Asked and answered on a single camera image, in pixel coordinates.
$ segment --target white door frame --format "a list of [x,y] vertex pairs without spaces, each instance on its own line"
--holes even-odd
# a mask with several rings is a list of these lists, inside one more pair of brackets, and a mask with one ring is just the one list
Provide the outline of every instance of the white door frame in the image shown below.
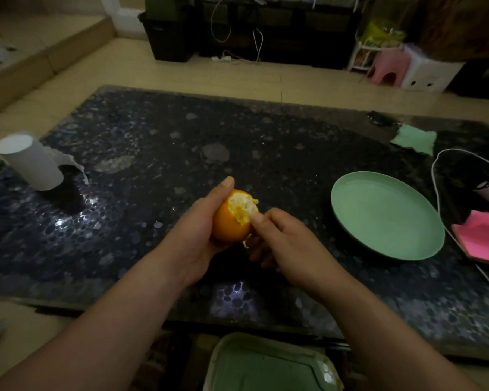
[[143,25],[137,16],[143,12],[135,8],[122,8],[119,0],[101,0],[105,12],[112,18],[114,28],[120,37],[146,38]]

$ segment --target green napkin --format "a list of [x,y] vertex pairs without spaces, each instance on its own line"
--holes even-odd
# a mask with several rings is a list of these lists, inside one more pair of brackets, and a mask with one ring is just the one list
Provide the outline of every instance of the green napkin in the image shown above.
[[391,143],[433,156],[433,145],[436,139],[437,132],[426,132],[409,124],[402,124]]

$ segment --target plate rim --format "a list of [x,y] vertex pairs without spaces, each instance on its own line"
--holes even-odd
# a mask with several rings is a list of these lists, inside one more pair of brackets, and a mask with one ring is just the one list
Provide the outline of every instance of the plate rim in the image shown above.
[[[417,259],[406,259],[406,258],[399,258],[399,257],[396,257],[396,256],[391,256],[391,255],[388,255],[388,254],[385,254],[383,252],[380,252],[372,247],[370,247],[369,245],[365,244],[364,242],[362,242],[361,240],[359,240],[356,236],[354,236],[349,230],[348,228],[346,228],[343,224],[343,222],[339,219],[339,216],[337,215],[337,212],[335,211],[335,207],[333,206],[333,195],[334,195],[334,191],[336,192],[335,190],[335,187],[337,186],[337,183],[339,183],[340,180],[344,179],[345,177],[348,177],[348,176],[351,176],[353,174],[359,174],[359,173],[365,173],[365,174],[375,174],[375,175],[380,175],[380,176],[384,176],[385,178],[390,178],[392,180],[395,180],[397,181],[398,183],[400,184],[403,184],[405,186],[407,186],[408,188],[414,190],[415,192],[418,193],[419,196],[421,196],[427,204],[429,204],[429,206],[431,207],[431,209],[434,211],[434,213],[437,215],[437,218],[438,218],[438,221],[439,221],[439,225],[442,225],[442,231],[443,231],[443,234],[442,234],[442,244],[440,244],[440,246],[438,247],[438,249],[436,249],[435,252],[433,252],[430,256],[425,256],[425,257],[420,257],[420,258],[417,258]],[[431,202],[422,194],[420,193],[418,190],[416,190],[415,188],[413,188],[411,185],[409,184],[406,184],[404,181],[401,181],[399,180],[398,178],[395,178],[395,177],[392,177],[392,176],[389,176],[387,174],[384,174],[384,173],[379,173],[379,172],[376,172],[376,171],[369,171],[369,170],[359,170],[359,171],[352,171],[350,173],[347,173],[347,174],[344,174],[342,176],[340,176],[337,181],[334,182],[333,186],[332,186],[332,190],[330,192],[330,203],[332,205],[332,210],[333,210],[333,214],[335,215],[335,218],[337,219],[337,221],[339,222],[340,226],[350,235],[352,236],[355,240],[357,240],[359,243],[361,243],[364,247],[367,247],[368,249],[382,255],[382,256],[386,256],[388,258],[392,258],[392,259],[396,259],[398,261],[407,261],[407,262],[415,262],[415,261],[423,261],[425,259],[428,259],[428,258],[431,258],[432,256],[438,254],[438,252],[444,247],[444,244],[445,244],[445,225],[442,221],[442,218],[440,217],[440,214],[437,212],[437,210],[433,207],[433,204],[431,204]]]

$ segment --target forearm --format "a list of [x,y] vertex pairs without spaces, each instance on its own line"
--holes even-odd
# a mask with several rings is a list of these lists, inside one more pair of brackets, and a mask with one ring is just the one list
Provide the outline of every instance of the forearm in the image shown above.
[[376,389],[480,389],[345,270],[326,285],[322,302]]
[[143,258],[65,331],[0,378],[0,391],[126,390],[182,291],[157,254]]

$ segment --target peeled orange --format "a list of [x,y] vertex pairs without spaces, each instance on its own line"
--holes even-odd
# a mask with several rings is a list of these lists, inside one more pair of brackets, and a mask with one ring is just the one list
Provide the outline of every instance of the peeled orange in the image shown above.
[[228,243],[244,241],[252,230],[250,217],[259,211],[257,203],[249,193],[233,189],[214,214],[212,236]]

